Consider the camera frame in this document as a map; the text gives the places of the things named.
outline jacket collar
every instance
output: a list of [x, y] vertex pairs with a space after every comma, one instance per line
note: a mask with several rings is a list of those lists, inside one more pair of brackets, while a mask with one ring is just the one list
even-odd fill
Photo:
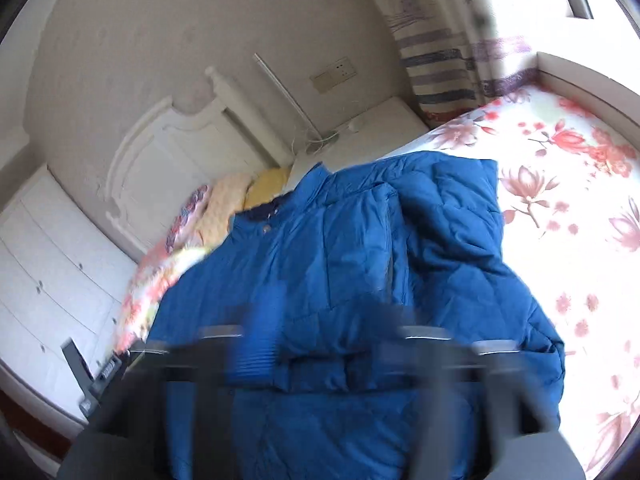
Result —
[[318, 162], [300, 180], [293, 191], [274, 200], [268, 205], [258, 206], [261, 208], [258, 218], [254, 208], [249, 212], [240, 212], [232, 218], [232, 233], [241, 232], [263, 232], [265, 226], [276, 226], [288, 219], [291, 215], [302, 213], [318, 195], [318, 191], [324, 181], [331, 175], [327, 168]]

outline white headboard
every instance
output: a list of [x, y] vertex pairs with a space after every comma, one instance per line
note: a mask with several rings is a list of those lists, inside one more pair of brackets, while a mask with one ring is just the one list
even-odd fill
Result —
[[107, 217], [142, 251], [166, 234], [189, 193], [228, 173], [286, 166], [292, 155], [260, 113], [213, 67], [205, 74], [215, 98], [184, 115], [167, 97], [130, 129], [109, 168]]

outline white nightstand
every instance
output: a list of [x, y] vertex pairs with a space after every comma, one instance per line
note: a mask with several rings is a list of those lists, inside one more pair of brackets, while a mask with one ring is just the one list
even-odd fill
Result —
[[285, 191], [296, 187], [317, 162], [324, 162], [330, 171], [372, 162], [417, 139], [429, 128], [401, 99], [392, 97], [342, 124], [337, 130], [340, 131], [338, 140], [319, 153], [298, 154]]

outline yellow pillow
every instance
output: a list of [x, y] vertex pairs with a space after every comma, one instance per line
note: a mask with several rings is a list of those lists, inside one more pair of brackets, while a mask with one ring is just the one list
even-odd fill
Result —
[[218, 247], [229, 232], [231, 215], [242, 211], [246, 189], [252, 176], [238, 173], [217, 179], [211, 185], [211, 197], [206, 211], [193, 229], [188, 246]]
[[275, 168], [263, 171], [258, 175], [249, 191], [246, 192], [244, 209], [251, 209], [260, 204], [271, 202], [280, 194], [287, 183], [289, 173], [291, 173], [291, 168]]

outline striped curtain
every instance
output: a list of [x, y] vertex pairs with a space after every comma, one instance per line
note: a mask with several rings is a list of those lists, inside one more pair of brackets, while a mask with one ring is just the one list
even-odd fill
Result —
[[491, 0], [375, 0], [429, 126], [536, 78], [536, 56]]

